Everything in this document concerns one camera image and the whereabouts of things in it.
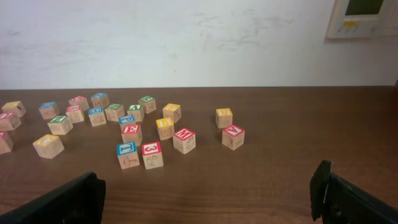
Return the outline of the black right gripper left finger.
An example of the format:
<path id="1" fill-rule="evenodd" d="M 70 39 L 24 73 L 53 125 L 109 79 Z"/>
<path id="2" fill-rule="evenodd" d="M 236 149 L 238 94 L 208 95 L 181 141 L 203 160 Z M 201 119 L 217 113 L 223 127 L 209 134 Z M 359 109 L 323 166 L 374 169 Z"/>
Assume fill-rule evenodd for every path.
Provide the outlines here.
<path id="1" fill-rule="evenodd" d="M 106 182 L 87 172 L 1 215 L 1 223 L 101 223 Z"/>

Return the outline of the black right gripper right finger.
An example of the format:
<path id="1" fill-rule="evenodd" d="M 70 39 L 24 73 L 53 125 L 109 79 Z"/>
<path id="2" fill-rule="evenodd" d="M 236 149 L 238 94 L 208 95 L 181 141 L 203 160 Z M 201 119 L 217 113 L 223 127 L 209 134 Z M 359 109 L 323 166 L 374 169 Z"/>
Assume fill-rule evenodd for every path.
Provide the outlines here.
<path id="1" fill-rule="evenodd" d="M 323 160 L 310 181 L 311 216 L 323 224 L 397 224 L 397 210 L 331 172 Z"/>

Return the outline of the yellow C block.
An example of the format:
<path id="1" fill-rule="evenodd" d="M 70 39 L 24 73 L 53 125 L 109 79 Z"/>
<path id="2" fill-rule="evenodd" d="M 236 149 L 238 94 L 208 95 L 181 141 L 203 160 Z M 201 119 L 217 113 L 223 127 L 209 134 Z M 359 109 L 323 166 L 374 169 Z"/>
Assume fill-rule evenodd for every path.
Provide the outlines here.
<path id="1" fill-rule="evenodd" d="M 60 137 L 53 134 L 46 134 L 34 141 L 33 147 L 40 157 L 46 159 L 53 159 L 65 149 Z"/>

